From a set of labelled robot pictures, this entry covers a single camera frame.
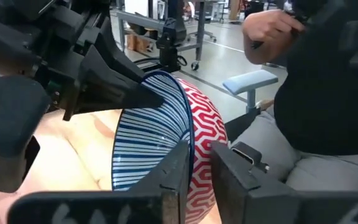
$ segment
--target hand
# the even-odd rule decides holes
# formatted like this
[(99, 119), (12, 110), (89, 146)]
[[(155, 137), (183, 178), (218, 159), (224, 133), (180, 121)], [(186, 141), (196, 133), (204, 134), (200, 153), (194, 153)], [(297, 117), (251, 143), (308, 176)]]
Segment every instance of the hand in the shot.
[(243, 23), (243, 32), (253, 41), (266, 42), (292, 29), (303, 31), (304, 25), (282, 10), (269, 10), (249, 15)]

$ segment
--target caster wheel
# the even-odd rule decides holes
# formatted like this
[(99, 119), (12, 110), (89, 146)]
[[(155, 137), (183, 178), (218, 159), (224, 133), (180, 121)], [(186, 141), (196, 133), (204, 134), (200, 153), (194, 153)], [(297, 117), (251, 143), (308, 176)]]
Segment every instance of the caster wheel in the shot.
[(146, 51), (147, 51), (148, 53), (152, 53), (152, 52), (154, 51), (154, 46), (153, 46), (153, 45), (147, 46)]
[(192, 69), (193, 71), (197, 71), (199, 67), (200, 67), (200, 66), (199, 66), (199, 63), (198, 63), (198, 62), (193, 62), (193, 63), (191, 64), (191, 69)]

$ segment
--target bowl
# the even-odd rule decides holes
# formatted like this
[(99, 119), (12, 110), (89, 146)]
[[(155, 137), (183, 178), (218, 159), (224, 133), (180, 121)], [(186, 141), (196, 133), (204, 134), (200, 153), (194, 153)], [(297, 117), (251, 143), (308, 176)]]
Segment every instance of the bowl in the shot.
[(227, 144), (219, 111), (194, 85), (155, 71), (143, 86), (164, 99), (159, 108), (125, 109), (112, 152), (112, 189), (128, 190), (145, 177), (181, 140), (190, 151), (186, 223), (199, 223), (213, 208), (211, 141)]

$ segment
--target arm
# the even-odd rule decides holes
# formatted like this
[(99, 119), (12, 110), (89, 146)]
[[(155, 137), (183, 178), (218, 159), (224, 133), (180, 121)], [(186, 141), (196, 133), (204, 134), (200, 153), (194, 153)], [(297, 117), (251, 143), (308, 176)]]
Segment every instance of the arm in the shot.
[(291, 33), (283, 33), (274, 40), (264, 42), (259, 48), (252, 48), (252, 40), (248, 37), (246, 30), (244, 34), (244, 52), (249, 62), (260, 65), (271, 62), (291, 46), (293, 37)]
[[(258, 12), (249, 15), (243, 23), (244, 50), (254, 64), (270, 62), (284, 52), (293, 42), (292, 30), (304, 30), (302, 23), (281, 10)], [(263, 44), (252, 48), (253, 40)]]

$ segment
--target chair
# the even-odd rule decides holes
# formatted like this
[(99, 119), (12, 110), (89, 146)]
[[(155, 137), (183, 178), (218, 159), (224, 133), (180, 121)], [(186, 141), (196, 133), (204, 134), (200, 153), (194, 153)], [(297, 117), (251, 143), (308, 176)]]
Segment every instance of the chair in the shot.
[(223, 86), (232, 95), (247, 93), (246, 114), (225, 124), (227, 138), (230, 142), (235, 141), (260, 114), (259, 104), (256, 103), (256, 89), (276, 82), (278, 82), (278, 77), (266, 70), (245, 73), (223, 82)]

